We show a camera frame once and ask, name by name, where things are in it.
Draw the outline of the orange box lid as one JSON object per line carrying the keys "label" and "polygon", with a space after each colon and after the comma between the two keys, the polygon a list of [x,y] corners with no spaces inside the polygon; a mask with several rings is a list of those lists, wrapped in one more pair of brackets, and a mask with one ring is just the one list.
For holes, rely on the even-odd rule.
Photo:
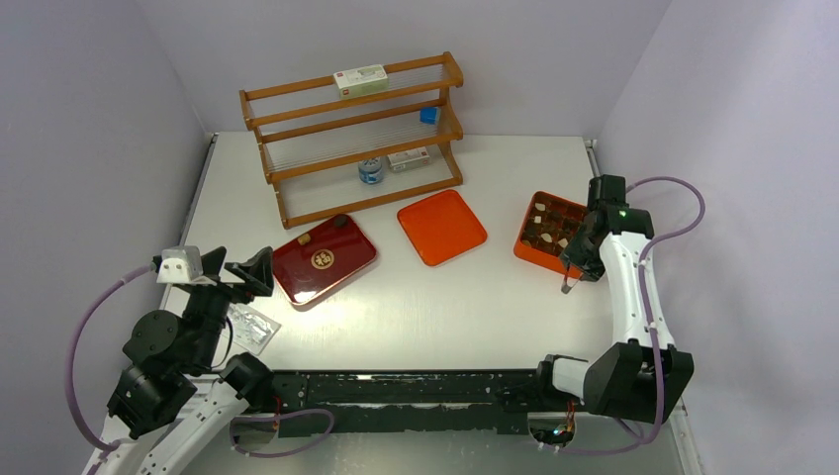
{"label": "orange box lid", "polygon": [[475,213],[452,189],[401,209],[397,220],[420,260],[429,267],[443,264],[488,238]]}

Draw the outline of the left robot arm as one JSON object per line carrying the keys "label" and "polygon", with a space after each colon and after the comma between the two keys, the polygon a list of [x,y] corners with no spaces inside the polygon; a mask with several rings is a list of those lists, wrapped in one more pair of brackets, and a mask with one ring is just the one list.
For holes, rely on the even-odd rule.
{"label": "left robot arm", "polygon": [[207,253],[193,245],[171,247],[106,291],[111,297],[153,272],[158,283],[189,298],[181,314],[152,310],[135,324],[123,346],[130,364],[108,401],[101,435],[82,421],[72,378],[76,350],[69,349],[65,398],[94,447],[86,473],[178,474],[234,418],[270,405],[273,373],[256,356],[234,355],[217,374],[213,360],[222,332],[233,328],[230,307],[271,296],[272,252],[266,246],[244,262],[228,262],[222,246]]}

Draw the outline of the pink tongs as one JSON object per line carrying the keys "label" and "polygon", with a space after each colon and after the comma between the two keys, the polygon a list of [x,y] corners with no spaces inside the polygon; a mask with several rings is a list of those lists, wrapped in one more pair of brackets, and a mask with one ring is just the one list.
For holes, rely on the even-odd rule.
{"label": "pink tongs", "polygon": [[564,271],[561,292],[563,294],[569,294],[579,283],[581,275],[582,272],[578,267],[569,265]]}

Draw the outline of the orange compartment box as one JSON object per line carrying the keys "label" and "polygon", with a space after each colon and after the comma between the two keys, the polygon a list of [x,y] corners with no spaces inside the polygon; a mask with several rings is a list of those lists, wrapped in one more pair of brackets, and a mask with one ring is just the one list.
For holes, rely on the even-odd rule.
{"label": "orange compartment box", "polygon": [[587,214],[585,205],[537,191],[530,199],[513,247],[513,254],[537,266],[581,279],[579,268],[568,268],[560,254],[570,244]]}

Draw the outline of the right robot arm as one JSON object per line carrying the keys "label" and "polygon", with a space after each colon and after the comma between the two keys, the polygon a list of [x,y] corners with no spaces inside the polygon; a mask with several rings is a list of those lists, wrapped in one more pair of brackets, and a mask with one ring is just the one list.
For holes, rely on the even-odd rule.
{"label": "right robot arm", "polygon": [[579,402],[598,416],[661,425],[690,382],[695,364],[678,350],[658,297],[651,215],[631,207],[631,185],[617,175],[590,180],[587,214],[560,261],[577,280],[607,283],[611,345],[596,360],[547,356],[533,387],[544,409]]}

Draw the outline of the dark red tray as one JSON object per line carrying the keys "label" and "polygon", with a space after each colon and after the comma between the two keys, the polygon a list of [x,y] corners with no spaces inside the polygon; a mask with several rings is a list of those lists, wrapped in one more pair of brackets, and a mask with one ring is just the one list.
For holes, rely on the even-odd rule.
{"label": "dark red tray", "polygon": [[298,308],[314,305],[378,256],[372,241],[346,214],[303,234],[309,234],[312,241],[299,245],[297,236],[272,255],[274,278],[290,304]]}

